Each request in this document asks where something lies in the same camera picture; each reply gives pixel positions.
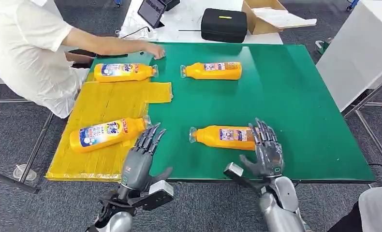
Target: green tabletop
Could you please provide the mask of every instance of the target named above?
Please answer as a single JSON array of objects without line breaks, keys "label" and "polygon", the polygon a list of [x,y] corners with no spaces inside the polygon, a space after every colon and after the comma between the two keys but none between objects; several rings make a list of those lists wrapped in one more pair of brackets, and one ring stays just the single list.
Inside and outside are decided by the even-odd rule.
[{"label": "green tabletop", "polygon": [[[227,179],[226,165],[241,167],[239,154],[255,161],[253,151],[213,148],[188,140],[190,127],[246,126],[255,117],[273,127],[282,144],[283,174],[293,181],[371,183],[375,177],[302,45],[161,43],[162,60],[150,55],[96,59],[97,63],[158,64],[172,82],[170,103],[150,104],[151,120],[167,132],[154,156],[151,174],[172,166],[171,179]],[[180,65],[239,61],[238,81],[180,78]],[[244,175],[252,178],[245,171]]]}]

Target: clear bottle cap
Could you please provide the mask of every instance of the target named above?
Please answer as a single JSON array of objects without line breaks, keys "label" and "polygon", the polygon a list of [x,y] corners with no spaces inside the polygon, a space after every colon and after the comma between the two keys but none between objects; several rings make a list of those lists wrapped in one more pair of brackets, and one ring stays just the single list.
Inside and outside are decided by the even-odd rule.
[{"label": "clear bottle cap", "polygon": [[181,66],[180,66],[180,69],[181,69],[181,78],[185,78],[185,77],[187,77],[187,71],[186,71],[186,68],[187,68],[187,66],[185,66],[185,65],[181,65]]},{"label": "clear bottle cap", "polygon": [[147,129],[149,127],[152,126],[152,123],[151,123],[151,118],[149,115],[144,115],[143,116],[143,121],[144,121],[144,128]]},{"label": "clear bottle cap", "polygon": [[160,72],[158,71],[158,65],[154,64],[152,67],[152,75],[153,77],[158,77]]},{"label": "clear bottle cap", "polygon": [[190,128],[189,141],[190,141],[190,143],[195,143],[197,141],[197,128],[195,128],[195,127]]}]

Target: yellow mat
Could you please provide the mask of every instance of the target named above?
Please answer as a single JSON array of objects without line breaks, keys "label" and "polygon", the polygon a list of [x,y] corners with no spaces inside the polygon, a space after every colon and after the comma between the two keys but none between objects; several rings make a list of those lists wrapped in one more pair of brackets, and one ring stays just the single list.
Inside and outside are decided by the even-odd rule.
[{"label": "yellow mat", "polygon": [[88,153],[71,150],[70,133],[83,127],[147,114],[148,103],[170,102],[171,83],[86,82],[77,98],[50,164],[49,180],[119,181],[121,167],[135,139]]}]

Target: orange bottle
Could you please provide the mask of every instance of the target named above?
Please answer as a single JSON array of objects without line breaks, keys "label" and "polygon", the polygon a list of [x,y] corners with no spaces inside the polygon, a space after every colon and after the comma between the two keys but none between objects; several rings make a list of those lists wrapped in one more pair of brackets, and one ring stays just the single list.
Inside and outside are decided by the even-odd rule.
[{"label": "orange bottle", "polygon": [[94,78],[98,82],[141,81],[158,76],[158,66],[145,64],[97,64]]},{"label": "orange bottle", "polygon": [[255,150],[255,140],[249,127],[209,126],[190,128],[190,143],[240,150]]},{"label": "orange bottle", "polygon": [[70,147],[76,152],[89,152],[137,137],[151,125],[148,115],[124,118],[75,130],[70,134]]},{"label": "orange bottle", "polygon": [[241,78],[240,62],[195,63],[190,66],[181,65],[181,77],[192,77],[205,80],[238,80]]}]

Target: black case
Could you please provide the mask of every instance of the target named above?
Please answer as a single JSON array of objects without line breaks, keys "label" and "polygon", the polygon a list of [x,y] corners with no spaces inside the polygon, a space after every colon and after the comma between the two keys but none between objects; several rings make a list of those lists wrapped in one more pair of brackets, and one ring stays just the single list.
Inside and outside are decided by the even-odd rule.
[{"label": "black case", "polygon": [[242,43],[247,27],[245,12],[208,8],[201,21],[201,37],[205,40]]}]

